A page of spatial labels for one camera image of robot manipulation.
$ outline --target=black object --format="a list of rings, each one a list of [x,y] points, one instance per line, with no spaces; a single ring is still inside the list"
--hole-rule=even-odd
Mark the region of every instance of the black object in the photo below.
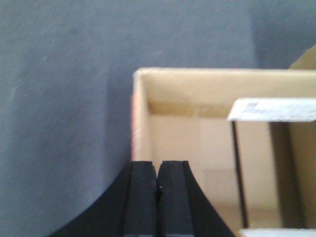
[[[164,161],[157,183],[160,234],[163,237],[194,237],[189,197],[182,162]]]
[[[233,139],[234,139],[234,153],[235,153],[235,163],[236,163],[236,173],[237,173],[237,182],[238,182],[238,192],[240,197],[240,207],[241,207],[241,215],[242,215],[242,226],[244,228],[249,227],[249,218],[246,208],[246,198],[244,193],[244,188],[242,187],[243,176],[242,176],[242,170],[241,170],[241,162],[240,162],[240,155],[239,155],[239,144],[238,144],[238,138],[237,138],[237,128],[236,128],[236,122],[231,122],[232,126],[232,133],[233,133]]]
[[[157,235],[156,173],[151,162],[133,162],[123,226],[124,237]]]
[[[87,211],[50,237],[234,237],[187,161],[128,163]]]

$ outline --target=white label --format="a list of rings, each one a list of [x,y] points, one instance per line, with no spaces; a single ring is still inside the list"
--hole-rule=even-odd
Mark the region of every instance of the white label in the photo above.
[[[316,98],[240,98],[227,120],[312,122],[316,120]]]

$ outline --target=gray fabric surface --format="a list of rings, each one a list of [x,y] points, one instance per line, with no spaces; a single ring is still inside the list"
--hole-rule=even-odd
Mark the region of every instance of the gray fabric surface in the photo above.
[[[45,236],[111,184],[137,68],[287,68],[315,19],[315,1],[0,0],[0,236]]]

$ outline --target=cardboard box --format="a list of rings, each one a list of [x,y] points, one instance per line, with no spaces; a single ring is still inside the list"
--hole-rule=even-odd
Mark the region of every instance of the cardboard box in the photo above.
[[[315,97],[316,72],[143,68],[134,80],[134,160],[152,160],[155,167],[162,160],[188,160],[235,233],[245,221],[248,227],[315,226],[316,196],[309,196],[315,192],[316,166],[310,164],[316,133],[306,141],[300,136],[304,124],[288,129],[285,123],[237,122],[236,142],[226,118],[241,97]],[[315,129],[315,123],[305,126]],[[308,151],[297,141],[307,142]]]

